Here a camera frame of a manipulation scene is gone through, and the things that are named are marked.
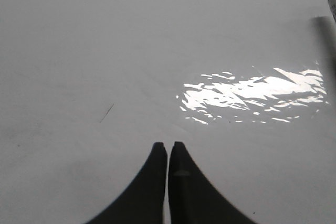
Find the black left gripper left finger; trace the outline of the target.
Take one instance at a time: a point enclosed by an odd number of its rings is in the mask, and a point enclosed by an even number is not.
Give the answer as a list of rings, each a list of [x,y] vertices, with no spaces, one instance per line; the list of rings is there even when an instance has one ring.
[[[144,165],[122,194],[89,223],[163,223],[167,152],[153,144]]]

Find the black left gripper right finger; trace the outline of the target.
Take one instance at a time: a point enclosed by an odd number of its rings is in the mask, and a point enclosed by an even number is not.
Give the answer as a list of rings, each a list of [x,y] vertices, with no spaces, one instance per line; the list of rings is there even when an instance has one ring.
[[[171,223],[254,223],[216,190],[182,142],[171,151],[168,196]]]

